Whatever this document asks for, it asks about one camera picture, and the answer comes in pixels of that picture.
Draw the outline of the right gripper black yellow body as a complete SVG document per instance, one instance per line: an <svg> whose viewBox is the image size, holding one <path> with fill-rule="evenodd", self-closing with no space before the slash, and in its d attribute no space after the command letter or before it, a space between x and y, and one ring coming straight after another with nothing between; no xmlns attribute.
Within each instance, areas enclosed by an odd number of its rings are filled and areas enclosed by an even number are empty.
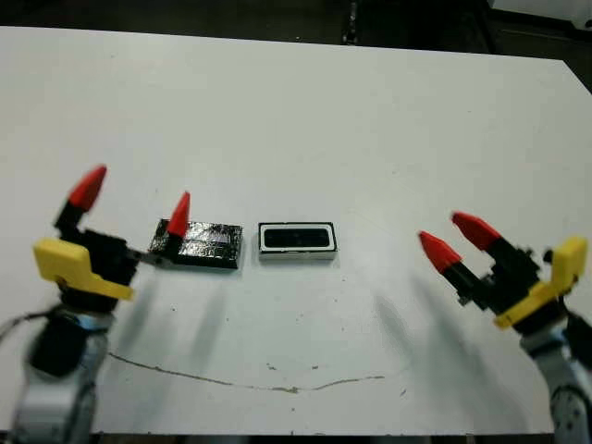
<svg viewBox="0 0 592 444"><path fill-rule="evenodd" d="M494 324L505 329L536 331L559 315L561 298L571 292L584 274L587 240L571 237L549 250L550 279L539 277L540 267L531 254L511 245L502 237L486 245L494 259L490 272L482 277L462 261L455 262L455 289L459 302L474 302L490 310Z"/></svg>

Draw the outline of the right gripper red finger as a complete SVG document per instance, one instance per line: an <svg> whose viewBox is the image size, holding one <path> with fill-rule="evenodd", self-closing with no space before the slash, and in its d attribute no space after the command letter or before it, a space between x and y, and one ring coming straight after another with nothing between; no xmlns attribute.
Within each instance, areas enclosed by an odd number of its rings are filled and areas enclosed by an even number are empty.
<svg viewBox="0 0 592 444"><path fill-rule="evenodd" d="M491 256L497 265L519 266L527 260L524 252L511 245L482 218L463 212L454 212L451 220L467 240L478 250Z"/></svg>
<svg viewBox="0 0 592 444"><path fill-rule="evenodd" d="M460 296L486 296L488 288L483 280L474 274L444 240L420 231L419 241L427 259L441 276L455 288Z"/></svg>

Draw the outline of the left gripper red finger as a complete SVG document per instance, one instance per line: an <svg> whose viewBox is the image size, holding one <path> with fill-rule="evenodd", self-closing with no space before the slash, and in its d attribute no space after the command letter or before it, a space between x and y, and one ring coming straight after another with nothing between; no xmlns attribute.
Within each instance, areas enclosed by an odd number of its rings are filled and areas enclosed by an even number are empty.
<svg viewBox="0 0 592 444"><path fill-rule="evenodd" d="M84 215L93 207L107 172L106 165L98 165L87 172L69 193L54 226L61 239L77 237L78 225Z"/></svg>
<svg viewBox="0 0 592 444"><path fill-rule="evenodd" d="M166 226L165 257L175 257L179 253L189 225L190 208L191 195L185 191L182 193Z"/></svg>

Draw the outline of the left gripper black yellow body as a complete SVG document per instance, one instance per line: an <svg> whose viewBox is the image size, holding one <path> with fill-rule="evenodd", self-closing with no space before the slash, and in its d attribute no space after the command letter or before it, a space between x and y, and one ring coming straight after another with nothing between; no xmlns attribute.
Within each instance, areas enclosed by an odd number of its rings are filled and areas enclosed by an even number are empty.
<svg viewBox="0 0 592 444"><path fill-rule="evenodd" d="M160 266L162 257L131 249L121 238L92 230L33 245L41 277L59 288L60 301L75 310L113 310L133 299L130 283L138 264Z"/></svg>

